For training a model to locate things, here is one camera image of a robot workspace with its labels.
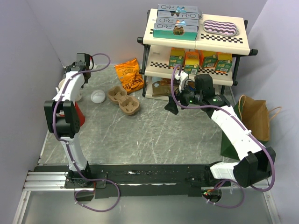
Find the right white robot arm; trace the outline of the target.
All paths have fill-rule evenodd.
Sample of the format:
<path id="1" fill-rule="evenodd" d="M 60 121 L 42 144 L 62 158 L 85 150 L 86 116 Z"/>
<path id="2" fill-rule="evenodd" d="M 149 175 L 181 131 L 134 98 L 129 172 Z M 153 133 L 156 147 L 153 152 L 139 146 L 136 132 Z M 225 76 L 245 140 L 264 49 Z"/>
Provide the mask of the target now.
<path id="1" fill-rule="evenodd" d="M 194 87 L 189 87 L 188 74 L 175 72 L 171 76 L 171 94 L 165 109 L 178 114 L 178 108 L 201 109 L 226 135 L 237 153 L 238 162 L 216 162 L 204 174 L 209 186 L 220 179 L 237 182 L 241 187 L 253 187 L 255 183 L 271 178 L 268 188 L 275 182 L 275 151 L 265 147 L 241 122 L 233 107 L 223 95 L 217 95 L 209 74 L 196 75 Z"/>

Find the white plastic cup lid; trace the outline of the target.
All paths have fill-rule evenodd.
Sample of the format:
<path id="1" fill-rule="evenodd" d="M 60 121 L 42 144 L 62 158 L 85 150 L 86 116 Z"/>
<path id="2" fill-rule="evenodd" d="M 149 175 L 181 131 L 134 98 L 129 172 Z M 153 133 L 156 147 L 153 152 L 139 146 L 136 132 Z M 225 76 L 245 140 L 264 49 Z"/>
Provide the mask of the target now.
<path id="1" fill-rule="evenodd" d="M 91 93 L 91 101 L 96 104 L 103 103 L 106 99 L 106 95 L 103 90 L 95 90 Z"/>

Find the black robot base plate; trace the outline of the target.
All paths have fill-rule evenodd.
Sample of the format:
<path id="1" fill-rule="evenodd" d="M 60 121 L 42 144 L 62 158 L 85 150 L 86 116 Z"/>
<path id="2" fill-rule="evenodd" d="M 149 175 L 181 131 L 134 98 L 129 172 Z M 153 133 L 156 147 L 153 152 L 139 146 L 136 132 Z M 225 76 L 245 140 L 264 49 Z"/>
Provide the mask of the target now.
<path id="1" fill-rule="evenodd" d="M 219 182 L 209 168 L 205 164 L 94 164 L 83 172 L 88 181 L 66 165 L 37 166 L 34 173 L 42 174 L 43 180 L 59 180 L 59 189 L 73 189 L 79 201 L 90 201 L 117 196 L 201 197 L 204 189 Z"/>

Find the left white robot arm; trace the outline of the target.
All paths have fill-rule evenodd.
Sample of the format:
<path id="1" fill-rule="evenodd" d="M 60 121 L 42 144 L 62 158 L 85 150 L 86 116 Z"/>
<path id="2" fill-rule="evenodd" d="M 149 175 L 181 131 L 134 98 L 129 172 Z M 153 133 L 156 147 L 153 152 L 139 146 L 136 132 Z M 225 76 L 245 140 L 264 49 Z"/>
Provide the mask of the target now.
<path id="1" fill-rule="evenodd" d="M 62 144 L 69 168 L 66 179 L 80 187 L 91 185 L 92 173 L 79 142 L 81 121 L 76 109 L 76 99 L 81 87 L 88 82 L 90 57 L 87 62 L 77 60 L 66 68 L 62 86 L 52 100 L 44 102 L 48 130 Z"/>

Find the white paper coffee cup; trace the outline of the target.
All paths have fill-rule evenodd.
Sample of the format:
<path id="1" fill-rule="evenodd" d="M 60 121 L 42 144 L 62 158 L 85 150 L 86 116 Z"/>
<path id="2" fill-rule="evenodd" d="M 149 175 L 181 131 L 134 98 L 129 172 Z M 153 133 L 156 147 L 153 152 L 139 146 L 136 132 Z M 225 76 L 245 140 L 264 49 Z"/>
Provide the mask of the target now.
<path id="1" fill-rule="evenodd" d="M 65 79 L 62 79 L 62 80 L 59 82 L 58 87 L 56 87 L 56 92 L 57 92 L 57 93 L 59 93 L 59 91 L 61 90 L 61 88 L 62 88 L 64 82 L 65 82 Z M 77 95 L 75 101 L 79 101 L 81 98 L 82 98 L 82 92 L 81 92 L 81 89 L 80 89 L 80 90 L 79 90 L 79 94 Z"/>

